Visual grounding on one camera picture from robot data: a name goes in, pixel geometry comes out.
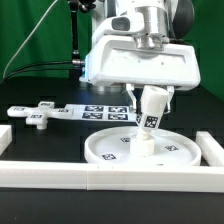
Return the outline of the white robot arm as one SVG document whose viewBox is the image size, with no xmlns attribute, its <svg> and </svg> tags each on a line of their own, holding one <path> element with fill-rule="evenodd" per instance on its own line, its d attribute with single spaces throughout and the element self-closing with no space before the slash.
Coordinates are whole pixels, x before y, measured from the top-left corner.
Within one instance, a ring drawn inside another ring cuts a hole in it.
<svg viewBox="0 0 224 224">
<path fill-rule="evenodd" d="M 183 41 L 193 23 L 192 0 L 97 0 L 81 80 L 123 85 L 134 112 L 140 109 L 136 88 L 195 88 L 200 83 L 195 50 Z"/>
</svg>

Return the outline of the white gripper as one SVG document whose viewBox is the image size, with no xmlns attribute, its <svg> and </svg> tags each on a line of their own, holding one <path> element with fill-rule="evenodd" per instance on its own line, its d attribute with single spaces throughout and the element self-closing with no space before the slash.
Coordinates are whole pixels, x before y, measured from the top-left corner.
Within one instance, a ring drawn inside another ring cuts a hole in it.
<svg viewBox="0 0 224 224">
<path fill-rule="evenodd" d="M 131 112 L 137 110 L 133 84 L 167 86 L 164 114 L 169 114 L 175 88 L 195 88 L 200 83 L 200 72 L 192 46 L 165 44 L 162 51 L 139 50 L 132 37 L 106 35 L 87 55 L 87 80 L 100 86 L 127 83 Z"/>
</svg>

